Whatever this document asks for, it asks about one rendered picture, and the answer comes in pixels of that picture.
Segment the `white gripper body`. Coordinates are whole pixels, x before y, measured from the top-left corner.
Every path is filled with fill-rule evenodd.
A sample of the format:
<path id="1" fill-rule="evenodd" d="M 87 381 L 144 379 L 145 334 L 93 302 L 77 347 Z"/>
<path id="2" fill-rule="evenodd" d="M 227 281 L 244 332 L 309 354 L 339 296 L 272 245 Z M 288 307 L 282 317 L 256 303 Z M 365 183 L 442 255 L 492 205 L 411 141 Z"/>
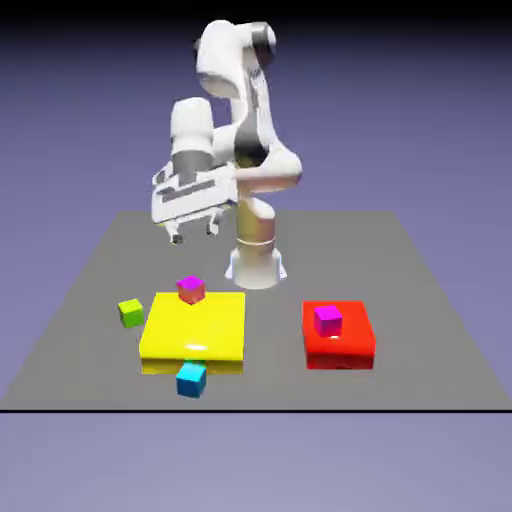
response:
<path id="1" fill-rule="evenodd" d="M 178 174 L 158 184 L 152 192 L 151 218 L 154 223 L 194 219 L 200 212 L 236 202 L 235 166 L 228 163 L 198 172 L 195 180 L 186 185 L 179 184 Z"/>

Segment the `small magenta cube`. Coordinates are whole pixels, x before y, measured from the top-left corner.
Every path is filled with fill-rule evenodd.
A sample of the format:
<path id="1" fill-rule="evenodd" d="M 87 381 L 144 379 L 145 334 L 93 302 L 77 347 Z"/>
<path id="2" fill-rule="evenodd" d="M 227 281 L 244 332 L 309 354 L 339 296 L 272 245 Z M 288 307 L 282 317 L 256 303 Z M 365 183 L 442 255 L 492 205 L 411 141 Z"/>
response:
<path id="1" fill-rule="evenodd" d="M 336 305 L 328 304 L 314 308 L 314 327 L 321 337 L 341 335 L 343 315 Z"/>
<path id="2" fill-rule="evenodd" d="M 176 288 L 179 298 L 189 305 L 196 304 L 205 298 L 205 282 L 195 275 L 189 275 L 178 280 Z"/>

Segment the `small green cube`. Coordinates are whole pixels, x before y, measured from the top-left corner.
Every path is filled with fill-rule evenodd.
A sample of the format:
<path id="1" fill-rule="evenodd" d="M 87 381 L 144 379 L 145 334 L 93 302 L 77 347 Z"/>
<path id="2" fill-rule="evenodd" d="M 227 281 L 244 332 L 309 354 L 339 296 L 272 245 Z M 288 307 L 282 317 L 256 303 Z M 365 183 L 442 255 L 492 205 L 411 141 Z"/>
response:
<path id="1" fill-rule="evenodd" d="M 144 306 L 137 298 L 119 302 L 118 311 L 121 323 L 125 328 L 144 324 Z"/>

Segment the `small cyan cube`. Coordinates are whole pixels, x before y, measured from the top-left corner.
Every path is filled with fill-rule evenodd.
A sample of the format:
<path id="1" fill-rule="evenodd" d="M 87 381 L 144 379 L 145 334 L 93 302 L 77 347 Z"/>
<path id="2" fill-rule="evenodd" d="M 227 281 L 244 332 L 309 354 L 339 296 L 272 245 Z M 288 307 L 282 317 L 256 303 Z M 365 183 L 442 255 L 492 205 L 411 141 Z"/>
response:
<path id="1" fill-rule="evenodd" d="M 207 371 L 203 364 L 185 362 L 176 374 L 177 394 L 199 398 L 206 387 Z"/>

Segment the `large yellow box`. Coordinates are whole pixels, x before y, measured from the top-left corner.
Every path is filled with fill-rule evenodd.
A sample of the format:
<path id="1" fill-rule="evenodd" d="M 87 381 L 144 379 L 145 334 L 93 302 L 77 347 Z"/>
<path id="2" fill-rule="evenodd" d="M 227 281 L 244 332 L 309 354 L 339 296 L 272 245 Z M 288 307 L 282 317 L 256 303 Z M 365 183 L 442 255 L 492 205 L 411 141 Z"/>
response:
<path id="1" fill-rule="evenodd" d="M 245 304 L 238 292 L 208 292 L 194 305 L 156 294 L 139 343 L 142 372 L 175 374 L 194 362 L 209 374 L 242 373 Z"/>

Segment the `large red box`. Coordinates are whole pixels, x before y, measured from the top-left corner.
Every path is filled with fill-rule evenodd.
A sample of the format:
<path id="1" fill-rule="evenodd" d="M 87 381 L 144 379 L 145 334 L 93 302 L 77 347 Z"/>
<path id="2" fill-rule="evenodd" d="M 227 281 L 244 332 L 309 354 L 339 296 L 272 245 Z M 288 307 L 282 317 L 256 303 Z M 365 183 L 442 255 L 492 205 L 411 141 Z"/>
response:
<path id="1" fill-rule="evenodd" d="M 314 327 L 314 308 L 333 304 L 343 315 L 339 337 L 321 337 Z M 376 338 L 362 301 L 302 302 L 302 333 L 306 367 L 310 370 L 371 370 Z"/>

